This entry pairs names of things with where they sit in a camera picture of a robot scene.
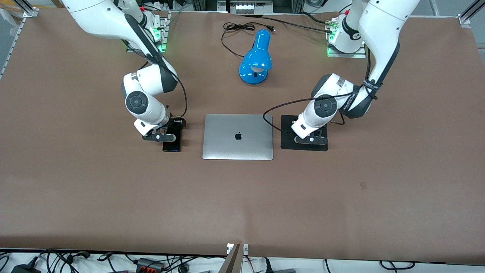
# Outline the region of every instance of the white floor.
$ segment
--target white floor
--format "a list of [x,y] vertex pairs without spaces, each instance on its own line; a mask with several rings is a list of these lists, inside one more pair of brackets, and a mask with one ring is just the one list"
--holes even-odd
[[[9,273],[12,271],[15,265],[28,264],[30,260],[36,254],[33,253],[14,253],[8,254],[10,259],[5,266],[5,269],[1,272]],[[76,258],[74,260],[73,266],[80,273],[112,273],[113,270],[110,268],[108,261],[99,262],[96,259],[99,254],[93,254],[89,259],[84,259],[82,257]],[[131,259],[139,259],[141,257],[150,258],[152,260],[165,260],[165,256],[137,256],[129,255]],[[52,264],[55,256],[51,255],[49,262]],[[257,259],[252,261],[254,267],[254,272],[263,271],[266,272],[266,263],[261,257],[251,257],[251,259]],[[295,269],[297,273],[327,273],[324,261],[321,259],[291,259],[291,258],[269,258],[274,271],[284,270],[284,269]],[[117,272],[135,272],[136,265],[130,262],[124,255],[113,255],[111,258],[113,267]],[[5,259],[0,261],[0,267],[5,262]],[[201,273],[205,271],[218,272],[221,268],[224,259],[213,258],[205,259],[198,258],[194,261],[189,262],[189,273]],[[394,263],[396,267],[406,267],[408,263]],[[331,273],[393,273],[379,266],[377,261],[351,261],[351,260],[328,260],[328,266]],[[42,273],[47,273],[46,262],[44,260],[38,259],[36,269],[40,270]],[[64,273],[69,273],[70,269],[65,266],[63,269]],[[428,263],[418,263],[416,266],[410,270],[402,270],[400,273],[485,273],[484,266],[469,266],[469,265],[446,265],[446,264],[428,264]],[[249,263],[244,259],[242,266],[242,273],[253,273]]]

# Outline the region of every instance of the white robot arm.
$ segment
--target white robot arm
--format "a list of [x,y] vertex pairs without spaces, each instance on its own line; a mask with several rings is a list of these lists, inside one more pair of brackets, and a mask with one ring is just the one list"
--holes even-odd
[[138,6],[135,7],[134,1],[115,1],[118,6],[113,0],[63,2],[84,31],[94,36],[136,44],[152,64],[125,75],[121,85],[126,107],[137,118],[135,127],[140,134],[145,137],[168,123],[170,112],[154,96],[174,90],[178,84],[177,73],[153,43],[151,33],[142,25],[147,19]]
[[[311,93],[311,97],[317,100],[311,100],[291,126],[300,138],[306,138],[310,133],[323,127],[337,111],[351,119],[359,118],[367,112],[397,56],[401,28],[419,1],[370,0],[362,11],[362,0],[354,0],[348,15],[352,15],[353,18],[346,20],[345,15],[339,16],[339,26],[342,24],[346,27],[339,29],[342,43],[340,48],[337,48],[356,51],[362,44],[360,39],[363,39],[374,54],[375,66],[362,85],[354,85],[336,74],[323,76]],[[354,12],[362,11],[358,19],[358,34],[351,26],[358,18],[352,11],[354,8]]]

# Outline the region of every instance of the brown table surface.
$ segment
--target brown table surface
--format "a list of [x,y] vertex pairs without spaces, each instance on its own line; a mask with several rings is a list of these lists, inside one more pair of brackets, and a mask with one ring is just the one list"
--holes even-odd
[[[224,22],[251,20],[277,28],[258,86],[220,41]],[[245,53],[253,35],[226,43]],[[220,13],[182,13],[168,41],[189,100],[180,153],[142,141],[124,107],[122,77],[142,58],[65,9],[27,20],[0,81],[1,247],[223,255],[244,242],[252,256],[485,263],[485,69],[456,18],[411,18],[367,115],[330,124],[327,152],[282,150],[275,131],[272,161],[203,160],[205,114],[261,114],[332,72],[361,83],[366,60]],[[158,99],[183,110],[180,86]]]

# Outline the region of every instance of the silver laptop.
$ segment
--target silver laptop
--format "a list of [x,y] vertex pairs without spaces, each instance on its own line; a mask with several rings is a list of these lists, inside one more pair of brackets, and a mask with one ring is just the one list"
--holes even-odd
[[272,160],[273,128],[262,115],[207,114],[202,158]]

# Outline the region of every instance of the robot cable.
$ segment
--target robot cable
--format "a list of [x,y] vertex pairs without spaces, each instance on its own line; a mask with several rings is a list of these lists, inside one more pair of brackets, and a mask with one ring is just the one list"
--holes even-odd
[[[347,93],[347,94],[342,94],[342,95],[336,95],[336,96],[326,96],[326,97],[323,97],[323,98],[307,98],[307,99],[301,99],[301,100],[295,100],[295,101],[291,101],[291,102],[282,103],[282,104],[277,105],[275,107],[272,107],[269,110],[267,110],[266,112],[264,112],[263,113],[263,119],[264,119],[264,121],[266,123],[268,123],[269,125],[271,125],[273,128],[277,129],[278,131],[284,132],[284,133],[291,133],[291,134],[293,134],[293,132],[281,130],[280,128],[278,128],[275,125],[273,125],[271,122],[269,122],[269,120],[266,119],[266,115],[269,112],[271,112],[271,111],[273,111],[273,110],[275,110],[277,108],[280,108],[280,107],[283,107],[283,106],[286,106],[286,105],[289,105],[289,104],[297,103],[297,102],[306,102],[306,101],[312,101],[312,100],[321,101],[321,100],[326,100],[326,99],[331,99],[331,98],[338,98],[338,97],[350,96],[351,94],[352,94],[352,92]],[[337,125],[344,125],[345,124],[345,120],[343,119],[342,113],[340,114],[340,116],[342,117],[342,121],[343,121],[342,123],[338,123],[338,122],[334,122],[334,121],[329,121],[329,122],[335,123]]]

